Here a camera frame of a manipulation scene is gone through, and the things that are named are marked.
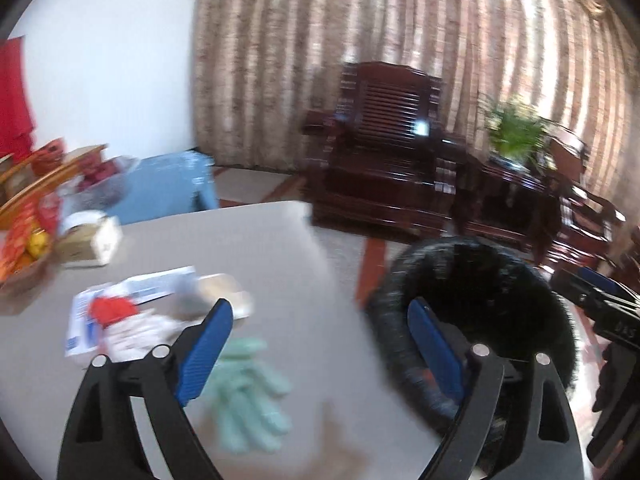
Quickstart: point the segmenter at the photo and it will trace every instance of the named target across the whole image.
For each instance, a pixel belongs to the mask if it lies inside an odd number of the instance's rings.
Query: wooden armchair
[[[607,259],[612,230],[625,219],[614,205],[584,189],[584,171],[589,161],[587,145],[573,132],[557,126],[550,133],[548,151],[556,169],[548,177],[560,190],[556,218],[547,226],[557,226],[547,237],[546,264],[553,268],[586,266],[597,269]]]
[[[640,294],[640,226],[631,231],[631,243],[614,266],[611,278]]]
[[[346,66],[333,114],[308,115],[306,196],[325,215],[439,235],[465,148],[438,122],[440,80],[407,66]]]
[[[612,243],[612,230],[624,222],[614,205],[580,187],[563,189],[559,198],[556,218],[546,225],[545,253],[537,258],[557,269],[559,267],[591,267],[597,269],[607,260]]]

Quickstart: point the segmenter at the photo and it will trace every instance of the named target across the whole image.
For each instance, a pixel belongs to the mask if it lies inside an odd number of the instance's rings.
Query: yellow fruit
[[[36,260],[44,256],[49,249],[49,234],[39,229],[34,231],[27,242],[28,253]]]

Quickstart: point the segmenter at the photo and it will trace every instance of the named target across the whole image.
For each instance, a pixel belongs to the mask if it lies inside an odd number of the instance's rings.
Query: rubber glove
[[[291,429],[276,399],[291,390],[289,381],[254,356],[266,348],[256,338],[229,340],[204,389],[217,422],[218,441],[236,454],[260,449],[273,453]]]

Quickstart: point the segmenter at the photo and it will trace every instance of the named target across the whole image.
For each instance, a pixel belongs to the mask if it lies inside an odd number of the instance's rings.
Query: potted plant
[[[489,103],[484,118],[495,153],[521,166],[536,163],[535,155],[544,146],[549,124],[533,107],[516,99]]]

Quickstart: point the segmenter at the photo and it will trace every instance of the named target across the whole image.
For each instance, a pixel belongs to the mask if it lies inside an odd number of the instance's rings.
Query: wooden furniture
[[[620,256],[611,278],[640,294],[640,226],[631,231],[631,242],[631,248]]]
[[[312,112],[306,122],[305,193],[315,218],[444,231],[466,156],[438,122],[440,84],[408,66],[345,67],[334,113]]]
[[[30,156],[0,174],[0,207],[35,181],[35,176],[31,171],[31,163],[36,158],[36,153],[31,153]]]
[[[106,147],[106,144],[102,144],[100,146],[80,148],[67,153],[61,166],[36,180],[32,184],[29,184],[26,188],[21,190],[21,192],[11,197],[2,207],[0,207],[0,230],[7,230],[11,227],[15,216],[27,200],[33,200],[34,198],[40,199],[47,193],[54,191],[63,182],[75,177],[79,173],[78,160],[83,155],[87,153],[100,153]],[[34,160],[33,157],[35,155],[36,153],[24,160],[21,164],[11,168],[7,173],[11,173],[16,168],[23,167],[25,164],[30,164]]]
[[[553,171],[584,186],[590,151],[580,137],[560,124],[553,124],[546,149],[556,165]]]
[[[578,187],[565,190],[555,200],[559,207],[550,210],[538,237],[537,263],[553,269],[597,269],[607,260],[613,228],[622,223],[619,213],[608,200]]]
[[[456,197],[454,223],[460,234],[475,234],[520,250],[536,245],[537,208],[550,190],[530,173],[470,151],[466,190]]]

